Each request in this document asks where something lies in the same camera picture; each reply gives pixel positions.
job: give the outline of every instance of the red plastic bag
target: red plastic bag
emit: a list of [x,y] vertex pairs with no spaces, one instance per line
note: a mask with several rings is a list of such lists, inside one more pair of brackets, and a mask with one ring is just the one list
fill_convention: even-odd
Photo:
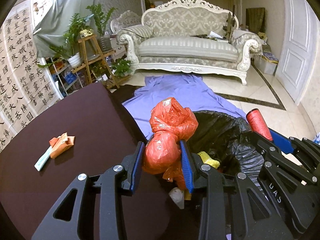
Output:
[[181,190],[185,189],[177,142],[194,134],[198,127],[195,115],[175,98],[167,98],[152,109],[150,125],[155,134],[146,147],[143,170],[151,174],[164,172],[164,179],[175,180]]

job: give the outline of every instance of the sofa seat cushion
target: sofa seat cushion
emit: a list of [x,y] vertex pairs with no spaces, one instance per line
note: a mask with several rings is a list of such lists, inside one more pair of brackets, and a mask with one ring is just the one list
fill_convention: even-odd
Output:
[[139,46],[140,56],[196,57],[236,62],[238,51],[231,44],[197,37],[156,37]]

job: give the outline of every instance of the spool of red thread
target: spool of red thread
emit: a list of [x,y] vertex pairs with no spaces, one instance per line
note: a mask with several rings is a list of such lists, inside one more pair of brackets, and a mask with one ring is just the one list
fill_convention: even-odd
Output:
[[270,130],[266,124],[266,121],[263,119],[259,109],[252,109],[249,113],[247,113],[246,118],[251,126],[252,131],[261,134],[269,141],[273,141]]

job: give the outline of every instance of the white plastic box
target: white plastic box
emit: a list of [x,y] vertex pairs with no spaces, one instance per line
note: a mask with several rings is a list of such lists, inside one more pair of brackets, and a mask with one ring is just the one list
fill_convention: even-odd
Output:
[[255,55],[254,65],[263,73],[273,75],[277,64],[268,62],[260,55]]

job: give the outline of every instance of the brown tablecloth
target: brown tablecloth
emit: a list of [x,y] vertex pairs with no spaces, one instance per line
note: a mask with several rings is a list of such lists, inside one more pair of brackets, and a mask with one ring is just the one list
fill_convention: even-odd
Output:
[[[75,145],[56,159],[49,159],[38,172],[34,165],[49,147],[49,140],[64,132],[76,137]],[[26,240],[31,239],[43,217],[78,174],[102,174],[124,156],[133,154],[143,139],[131,115],[112,100],[100,83],[50,107],[0,153],[2,230],[11,227],[10,239],[19,239],[13,231],[15,227]],[[143,173],[136,194],[123,197],[128,239],[159,239],[168,230],[171,207],[159,180]]]

